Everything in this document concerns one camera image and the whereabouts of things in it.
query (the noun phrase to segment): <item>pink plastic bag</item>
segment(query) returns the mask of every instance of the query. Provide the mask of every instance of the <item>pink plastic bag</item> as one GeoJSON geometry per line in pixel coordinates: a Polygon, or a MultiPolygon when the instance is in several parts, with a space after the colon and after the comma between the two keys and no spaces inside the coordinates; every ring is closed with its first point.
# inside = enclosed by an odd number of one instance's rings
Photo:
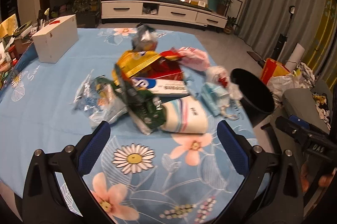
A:
{"type": "Polygon", "coordinates": [[[192,47],[181,47],[177,52],[182,56],[180,64],[196,71],[206,71],[210,67],[208,54],[192,47]]]}

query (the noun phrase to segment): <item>floral tablecloth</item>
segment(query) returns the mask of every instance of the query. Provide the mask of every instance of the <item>floral tablecloth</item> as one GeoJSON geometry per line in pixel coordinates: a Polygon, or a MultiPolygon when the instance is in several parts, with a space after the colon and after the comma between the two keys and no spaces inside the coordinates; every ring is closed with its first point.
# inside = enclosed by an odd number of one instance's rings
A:
{"type": "MultiPolygon", "coordinates": [[[[76,89],[92,69],[94,77],[111,77],[114,63],[131,48],[135,30],[78,29],[78,33],[79,41],[56,64],[40,63],[30,48],[0,91],[0,180],[19,196],[34,150],[58,152],[92,132],[89,119],[73,111],[76,89]]],[[[158,35],[158,52],[173,46],[205,50],[190,34],[158,31],[158,35]]],[[[202,73],[183,70],[200,91],[202,73]]],[[[116,223],[202,223],[228,204],[243,176],[235,171],[217,137],[221,118],[206,112],[208,131],[202,136],[161,130],[146,136],[127,114],[111,126],[107,145],[83,179],[116,223]]],[[[239,103],[233,101],[227,112],[239,117],[228,120],[233,130],[256,145],[239,103]]],[[[79,213],[62,175],[57,177],[68,207],[79,213]]]]}

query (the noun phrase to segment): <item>drawer handle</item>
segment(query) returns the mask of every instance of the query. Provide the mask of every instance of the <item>drawer handle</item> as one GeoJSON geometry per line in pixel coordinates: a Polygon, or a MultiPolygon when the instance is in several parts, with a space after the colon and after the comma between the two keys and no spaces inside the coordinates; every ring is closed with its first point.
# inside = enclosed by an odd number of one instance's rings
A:
{"type": "Polygon", "coordinates": [[[130,8],[114,8],[116,11],[127,11],[130,10],[130,8]]]}
{"type": "Polygon", "coordinates": [[[211,22],[214,22],[214,23],[219,23],[218,21],[211,20],[211,19],[208,19],[208,18],[207,18],[206,20],[211,21],[211,22]]]}
{"type": "Polygon", "coordinates": [[[174,15],[181,15],[181,16],[185,16],[185,15],[186,15],[186,14],[175,13],[175,12],[171,12],[171,14],[174,14],[174,15]]]}

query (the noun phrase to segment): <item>toothpaste box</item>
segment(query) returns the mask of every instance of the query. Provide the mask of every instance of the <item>toothpaste box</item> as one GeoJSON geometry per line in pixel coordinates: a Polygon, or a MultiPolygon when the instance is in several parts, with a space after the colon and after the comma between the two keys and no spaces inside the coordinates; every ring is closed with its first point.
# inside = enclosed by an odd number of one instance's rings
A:
{"type": "Polygon", "coordinates": [[[144,88],[159,96],[188,96],[185,83],[181,80],[153,79],[144,77],[131,78],[136,88],[144,88]]]}

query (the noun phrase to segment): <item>blue gripper pad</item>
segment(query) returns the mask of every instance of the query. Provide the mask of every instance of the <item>blue gripper pad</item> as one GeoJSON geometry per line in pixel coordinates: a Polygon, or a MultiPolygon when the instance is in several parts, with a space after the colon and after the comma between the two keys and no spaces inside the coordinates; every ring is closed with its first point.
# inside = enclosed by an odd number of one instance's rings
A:
{"type": "Polygon", "coordinates": [[[249,142],[244,136],[237,135],[225,120],[219,122],[217,135],[235,170],[246,177],[250,168],[249,142]]]}
{"type": "Polygon", "coordinates": [[[105,144],[110,138],[110,125],[106,121],[102,121],[101,124],[95,129],[95,131],[88,135],[90,137],[88,144],[83,149],[82,153],[79,156],[79,163],[77,171],[80,175],[85,175],[91,172],[92,167],[94,167],[97,158],[101,154],[105,144]]]}
{"type": "Polygon", "coordinates": [[[302,119],[300,119],[300,118],[298,118],[298,117],[295,116],[295,115],[289,116],[289,120],[290,120],[291,122],[294,122],[295,124],[301,126],[301,127],[304,127],[305,129],[310,130],[310,125],[309,125],[309,123],[306,122],[306,121],[304,121],[304,120],[302,120],[302,119]]]}

